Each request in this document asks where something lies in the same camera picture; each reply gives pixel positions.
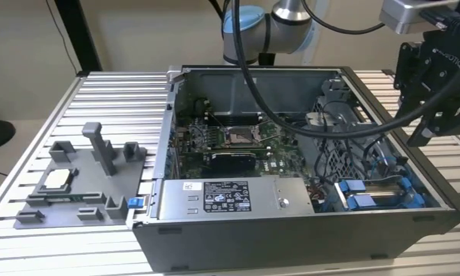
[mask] slotted aluminum surface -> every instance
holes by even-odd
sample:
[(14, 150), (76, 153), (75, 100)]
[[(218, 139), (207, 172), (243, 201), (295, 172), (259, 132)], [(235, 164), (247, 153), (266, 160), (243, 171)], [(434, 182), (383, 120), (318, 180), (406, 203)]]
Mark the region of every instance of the slotted aluminum surface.
[[(399, 92), (391, 88), (391, 77), (381, 71), (358, 74), (387, 110), (395, 112)], [(166, 95), (166, 73), (94, 73), (72, 85), (58, 115), (46, 124), (44, 137), (34, 141), (39, 148), (24, 154), (0, 188), (0, 275), (153, 274), (135, 235), (126, 226), (15, 230), (14, 216), (50, 162), (52, 142), (68, 139), (78, 147), (88, 147), (80, 134), (87, 121), (103, 122), (102, 132), (115, 145), (139, 141), (149, 148), (139, 193), (150, 193)], [(460, 193), (460, 137), (434, 139), (423, 152)], [(205, 275), (460, 275), (460, 224), (446, 235), (422, 239), (395, 260)]]

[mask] circuit board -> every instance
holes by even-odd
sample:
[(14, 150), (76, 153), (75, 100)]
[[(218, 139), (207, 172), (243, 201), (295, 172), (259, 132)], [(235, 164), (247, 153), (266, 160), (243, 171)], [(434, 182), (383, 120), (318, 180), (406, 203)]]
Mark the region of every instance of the circuit board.
[(295, 136), (266, 118), (262, 121), (254, 126), (229, 127), (209, 126), (195, 119), (179, 128), (182, 178), (281, 175), (310, 179)]

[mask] black pole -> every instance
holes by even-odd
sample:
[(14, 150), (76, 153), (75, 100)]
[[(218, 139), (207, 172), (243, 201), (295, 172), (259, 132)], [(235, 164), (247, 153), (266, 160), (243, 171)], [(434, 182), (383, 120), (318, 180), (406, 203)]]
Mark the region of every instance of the black pole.
[(83, 71), (102, 71), (80, 0), (55, 0)]

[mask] warning label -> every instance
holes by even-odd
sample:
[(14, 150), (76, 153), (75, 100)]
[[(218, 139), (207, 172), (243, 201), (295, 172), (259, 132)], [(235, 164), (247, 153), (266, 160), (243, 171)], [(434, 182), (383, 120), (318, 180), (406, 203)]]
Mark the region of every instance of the warning label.
[(207, 213), (251, 211), (247, 181), (206, 182), (205, 195)]

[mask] cpu tray holder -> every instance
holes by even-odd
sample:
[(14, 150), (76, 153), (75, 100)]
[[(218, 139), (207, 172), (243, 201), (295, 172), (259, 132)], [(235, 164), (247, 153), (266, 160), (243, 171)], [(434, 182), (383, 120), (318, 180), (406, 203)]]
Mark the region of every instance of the cpu tray holder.
[(127, 200), (137, 197), (147, 149), (137, 142), (114, 148), (99, 122), (84, 125), (92, 149), (56, 141), (52, 162), (18, 213), (16, 229), (126, 224)]

